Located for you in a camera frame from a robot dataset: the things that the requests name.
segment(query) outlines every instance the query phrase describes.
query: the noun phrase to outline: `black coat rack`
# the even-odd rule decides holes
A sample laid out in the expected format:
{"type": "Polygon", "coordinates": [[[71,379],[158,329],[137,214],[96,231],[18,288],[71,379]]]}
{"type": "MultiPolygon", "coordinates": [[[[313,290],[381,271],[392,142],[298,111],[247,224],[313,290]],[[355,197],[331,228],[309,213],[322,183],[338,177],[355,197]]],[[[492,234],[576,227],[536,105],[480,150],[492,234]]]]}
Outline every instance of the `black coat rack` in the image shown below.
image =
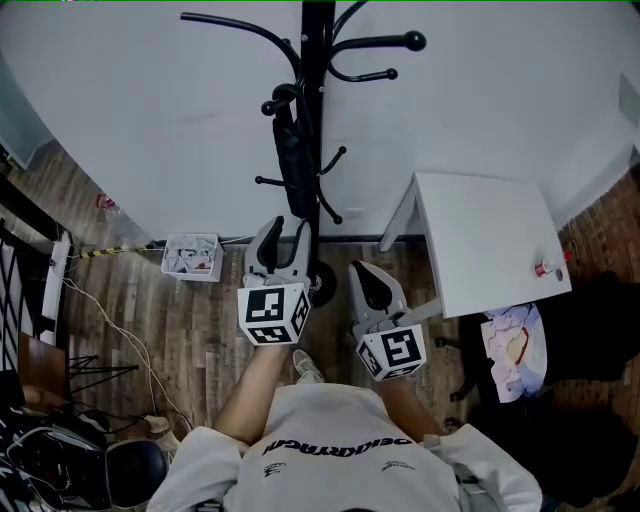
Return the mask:
{"type": "Polygon", "coordinates": [[[329,265],[318,260],[318,233],[320,228],[320,206],[327,211],[336,224],[342,217],[329,205],[320,184],[320,177],[328,173],[347,152],[344,146],[329,164],[322,168],[322,99],[324,77],[329,71],[345,82],[369,82],[373,80],[395,80],[398,72],[386,71],[364,75],[344,75],[335,69],[331,60],[340,52],[360,48],[403,47],[420,51],[427,45],[425,37],[416,31],[396,36],[363,37],[335,43],[345,23],[364,4],[356,2],[335,20],[335,1],[304,2],[302,4],[301,54],[291,46],[291,41],[281,39],[262,27],[220,16],[182,13],[180,19],[211,23],[253,32],[276,45],[287,57],[295,74],[295,83],[277,86],[271,100],[262,104],[262,113],[275,116],[273,134],[278,152],[282,180],[256,176],[256,183],[284,187],[291,213],[305,219],[311,228],[311,251],[308,276],[311,280],[311,296],[314,307],[331,300],[336,289],[336,277],[329,265]],[[296,101],[297,119],[293,119],[290,103],[296,101]]]}

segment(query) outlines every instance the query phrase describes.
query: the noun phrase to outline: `white wall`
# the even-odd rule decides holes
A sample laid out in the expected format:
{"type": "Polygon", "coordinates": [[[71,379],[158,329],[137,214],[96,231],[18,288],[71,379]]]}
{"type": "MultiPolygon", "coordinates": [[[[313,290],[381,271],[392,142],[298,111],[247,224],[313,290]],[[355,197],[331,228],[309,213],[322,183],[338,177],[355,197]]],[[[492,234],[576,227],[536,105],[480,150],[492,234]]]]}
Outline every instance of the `white wall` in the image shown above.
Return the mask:
{"type": "MultiPolygon", "coordinates": [[[[278,177],[259,107],[291,72],[261,38],[181,22],[182,10],[257,23],[299,48],[301,6],[256,3],[10,5],[0,49],[53,134],[151,236],[252,234],[288,211],[281,189],[253,178],[278,177]]],[[[426,35],[423,52],[335,61],[345,73],[393,66],[398,80],[327,78],[325,162],[341,144],[348,153],[323,177],[325,195],[338,212],[365,215],[342,226],[325,218],[324,233],[382,233],[415,170],[538,182],[554,213],[602,170],[585,177],[573,162],[609,133],[620,72],[640,87],[630,5],[372,3],[340,37],[410,29],[426,35]]],[[[608,163],[624,144],[603,139],[608,163]]]]}
{"type": "Polygon", "coordinates": [[[629,169],[640,133],[612,110],[571,152],[560,172],[543,184],[559,229],[605,194],[629,169]]]}
{"type": "Polygon", "coordinates": [[[0,143],[27,169],[36,150],[52,139],[0,53],[0,143]]]}

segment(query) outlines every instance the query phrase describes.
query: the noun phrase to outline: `wire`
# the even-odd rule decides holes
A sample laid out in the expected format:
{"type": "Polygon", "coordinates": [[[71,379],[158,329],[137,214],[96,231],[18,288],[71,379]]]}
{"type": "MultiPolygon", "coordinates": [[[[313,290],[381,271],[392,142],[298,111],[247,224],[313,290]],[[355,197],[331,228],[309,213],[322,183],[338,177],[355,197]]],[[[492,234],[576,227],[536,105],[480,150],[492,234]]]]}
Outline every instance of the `wire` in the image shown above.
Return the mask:
{"type": "MultiPolygon", "coordinates": [[[[81,293],[82,295],[88,297],[91,301],[93,301],[96,306],[98,306],[98,309],[100,310],[100,312],[102,313],[102,315],[104,316],[107,324],[109,324],[111,327],[113,327],[115,330],[117,330],[120,334],[122,334],[131,344],[131,346],[133,347],[133,349],[137,352],[138,356],[140,356],[140,359],[142,359],[142,362],[144,363],[144,365],[147,367],[148,370],[148,375],[149,375],[149,392],[151,394],[151,402],[153,404],[153,410],[155,411],[155,414],[158,414],[158,408],[156,407],[156,400],[153,394],[153,379],[155,379],[155,381],[158,383],[158,386],[160,386],[160,390],[162,391],[162,393],[165,396],[165,399],[167,400],[167,403],[169,405],[171,405],[171,407],[173,407],[176,411],[176,413],[178,413],[180,416],[182,416],[185,420],[186,420],[186,416],[180,411],[180,409],[178,409],[178,407],[176,406],[176,404],[173,403],[173,401],[171,400],[171,398],[169,398],[169,394],[167,393],[167,390],[164,388],[164,386],[162,385],[162,382],[160,382],[160,379],[158,378],[158,376],[156,375],[156,373],[153,371],[153,369],[151,368],[151,356],[149,355],[149,351],[147,350],[146,345],[140,340],[140,338],[138,338],[135,334],[133,334],[132,332],[127,331],[126,329],[123,329],[122,327],[118,327],[110,318],[109,315],[107,314],[107,312],[104,310],[104,308],[100,305],[100,302],[98,301],[98,299],[96,299],[93,295],[91,295],[90,293],[82,290],[72,279],[68,278],[68,277],[62,277],[62,282],[67,285],[68,288],[75,290],[79,293],[81,293]],[[142,355],[142,352],[140,352],[140,350],[138,349],[138,347],[136,347],[136,344],[133,342],[133,340],[135,340],[136,342],[138,342],[140,344],[140,346],[142,347],[142,349],[145,352],[146,355],[146,359],[145,357],[142,355]]],[[[189,425],[189,428],[192,429],[191,423],[187,420],[187,423],[189,425]]]]}
{"type": "MultiPolygon", "coordinates": [[[[54,219],[54,222],[56,224],[56,237],[58,238],[57,242],[62,242],[62,239],[60,238],[60,230],[58,229],[58,221],[56,221],[54,219]]],[[[76,255],[75,256],[69,256],[67,254],[67,258],[71,258],[71,259],[79,258],[80,257],[80,250],[75,245],[73,245],[73,243],[71,243],[71,238],[72,238],[71,237],[71,231],[69,231],[68,229],[66,231],[67,231],[67,233],[69,233],[69,246],[76,250],[76,255]]]]}
{"type": "Polygon", "coordinates": [[[133,427],[134,425],[137,425],[138,423],[140,423],[142,420],[144,420],[144,418],[136,418],[135,420],[133,420],[131,423],[129,423],[128,425],[124,426],[124,427],[120,427],[117,428],[115,430],[110,430],[109,432],[106,432],[107,434],[117,434],[118,432],[124,432],[125,430],[127,430],[128,428],[133,427]]]}
{"type": "Polygon", "coordinates": [[[238,242],[240,240],[246,240],[247,238],[253,238],[253,235],[241,236],[240,238],[233,238],[231,240],[225,240],[224,242],[220,242],[220,245],[230,244],[231,242],[238,242]]]}
{"type": "Polygon", "coordinates": [[[108,416],[110,418],[115,418],[115,419],[118,419],[118,420],[132,420],[132,419],[143,420],[146,416],[151,416],[151,415],[156,415],[156,414],[166,414],[166,413],[171,412],[171,413],[180,415],[182,417],[182,419],[185,421],[185,423],[187,425],[189,425],[189,431],[193,430],[193,424],[191,423],[191,421],[189,421],[189,418],[187,418],[187,416],[185,416],[181,412],[174,411],[172,409],[167,409],[167,410],[164,410],[164,411],[145,412],[145,413],[142,413],[142,414],[131,415],[131,416],[118,416],[116,414],[111,414],[109,412],[105,412],[105,411],[102,411],[100,409],[96,409],[94,406],[89,405],[89,404],[85,404],[84,402],[78,402],[78,401],[74,400],[73,403],[74,403],[74,405],[84,405],[85,407],[88,407],[88,409],[86,411],[80,411],[78,413],[78,415],[79,414],[86,414],[88,412],[94,412],[95,411],[95,412],[99,412],[100,414],[104,414],[105,416],[108,416]]]}
{"type": "Polygon", "coordinates": [[[80,266],[81,263],[82,263],[82,260],[80,260],[78,263],[76,263],[69,270],[65,270],[65,274],[70,274],[71,272],[73,272],[75,269],[77,269],[80,266]]]}

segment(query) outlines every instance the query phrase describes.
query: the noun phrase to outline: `table top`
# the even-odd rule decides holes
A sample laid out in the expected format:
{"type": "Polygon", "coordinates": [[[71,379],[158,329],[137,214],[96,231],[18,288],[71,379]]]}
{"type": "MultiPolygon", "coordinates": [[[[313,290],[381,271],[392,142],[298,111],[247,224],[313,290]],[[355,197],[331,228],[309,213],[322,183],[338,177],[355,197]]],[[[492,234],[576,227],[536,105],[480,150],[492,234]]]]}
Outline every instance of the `table top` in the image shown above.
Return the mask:
{"type": "Polygon", "coordinates": [[[445,318],[571,290],[551,214],[537,185],[462,174],[416,173],[414,183],[445,318]],[[560,267],[537,277],[545,258],[560,267]]]}

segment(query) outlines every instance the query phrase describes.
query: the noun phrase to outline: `white t-shirt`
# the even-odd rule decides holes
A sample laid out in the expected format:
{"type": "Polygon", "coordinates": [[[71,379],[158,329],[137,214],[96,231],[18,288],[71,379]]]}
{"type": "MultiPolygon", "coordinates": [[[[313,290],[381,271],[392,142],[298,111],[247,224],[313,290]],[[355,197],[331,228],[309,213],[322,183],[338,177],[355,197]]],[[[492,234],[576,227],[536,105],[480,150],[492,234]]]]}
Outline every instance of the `white t-shirt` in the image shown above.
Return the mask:
{"type": "MultiPolygon", "coordinates": [[[[492,484],[506,493],[499,510],[540,510],[535,479],[473,427],[440,439],[451,448],[449,462],[469,462],[461,459],[472,448],[482,459],[480,473],[506,472],[508,481],[492,484]]],[[[452,466],[398,429],[375,393],[299,384],[276,391],[264,437],[250,448],[208,428],[191,432],[148,506],[152,512],[221,508],[458,512],[461,504],[452,466]]]]}

